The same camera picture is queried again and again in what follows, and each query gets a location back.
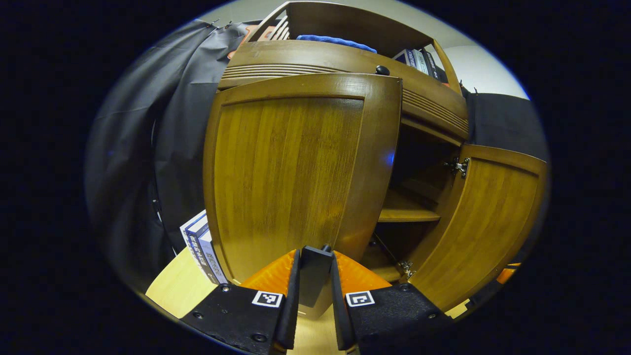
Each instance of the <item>cabinet knob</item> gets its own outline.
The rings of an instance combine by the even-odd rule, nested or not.
[[[375,74],[378,74],[378,75],[390,75],[390,70],[388,70],[388,68],[386,68],[383,65],[378,65],[375,68]]]

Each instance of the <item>stacked books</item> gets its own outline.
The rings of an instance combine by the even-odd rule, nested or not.
[[[407,64],[416,68],[418,71],[422,71],[426,75],[440,81],[441,83],[447,83],[447,77],[442,70],[436,68],[432,53],[429,53],[424,48],[420,51],[416,49],[404,49],[399,54],[394,56],[395,61],[399,61],[403,64]]]
[[[184,242],[193,255],[193,260],[202,273],[214,284],[227,284],[228,280],[221,270],[213,247],[213,238],[210,235],[210,230],[208,230],[206,210],[199,212],[182,225],[180,232],[182,232]]]

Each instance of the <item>metal hinge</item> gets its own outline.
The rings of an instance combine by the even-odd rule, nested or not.
[[[455,157],[454,161],[444,162],[442,163],[442,165],[451,168],[451,173],[453,175],[456,175],[457,172],[461,172],[462,177],[464,179],[467,176],[467,168],[469,167],[469,160],[470,160],[469,158],[464,158],[464,161],[461,164],[458,162],[458,157]]]
[[[399,266],[403,269],[403,274],[409,280],[412,275],[416,273],[416,270],[410,270],[412,263],[408,261],[399,262]]]

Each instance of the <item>wooden cabinet door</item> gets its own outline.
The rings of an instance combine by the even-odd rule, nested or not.
[[[409,279],[443,311],[496,279],[526,240],[541,205],[546,163],[510,150],[463,145],[440,222],[412,253]]]
[[[297,75],[218,93],[204,200],[227,277],[243,282],[305,245],[359,260],[386,195],[400,112],[401,80],[390,76]]]

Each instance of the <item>bolt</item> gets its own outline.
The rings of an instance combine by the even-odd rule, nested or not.
[[[254,340],[255,342],[266,342],[268,338],[263,334],[253,334],[252,340]]]

